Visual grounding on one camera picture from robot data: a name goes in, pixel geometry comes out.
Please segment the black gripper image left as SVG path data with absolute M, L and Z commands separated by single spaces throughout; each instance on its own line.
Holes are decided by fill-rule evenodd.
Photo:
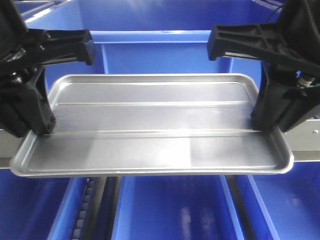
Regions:
M 23 78 L 19 91 L 22 102 L 18 111 L 24 124 L 38 136 L 51 134 L 56 118 L 48 101 L 44 66 L 68 62 L 92 65 L 96 46 L 90 31 L 30 28 L 23 34 L 11 35 L 4 43 L 8 48 L 0 55 L 1 75 L 35 67 Z

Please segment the image-right gripper finger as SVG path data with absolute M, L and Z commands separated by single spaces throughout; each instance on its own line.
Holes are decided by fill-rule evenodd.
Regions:
M 294 87 L 280 98 L 276 125 L 285 133 L 320 113 L 320 87 Z

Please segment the image-left gripper finger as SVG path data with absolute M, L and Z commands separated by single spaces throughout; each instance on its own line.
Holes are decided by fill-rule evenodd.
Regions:
M 33 91 L 27 74 L 8 75 L 0 84 L 0 127 L 22 138 L 32 129 Z

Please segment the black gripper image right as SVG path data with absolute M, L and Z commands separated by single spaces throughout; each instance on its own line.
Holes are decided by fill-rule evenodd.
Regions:
M 320 85 L 320 31 L 315 23 L 215 25 L 207 53 L 211 61 L 238 57 L 263 63 L 260 89 L 251 112 L 254 130 L 292 129 L 298 119 L 297 84 Z

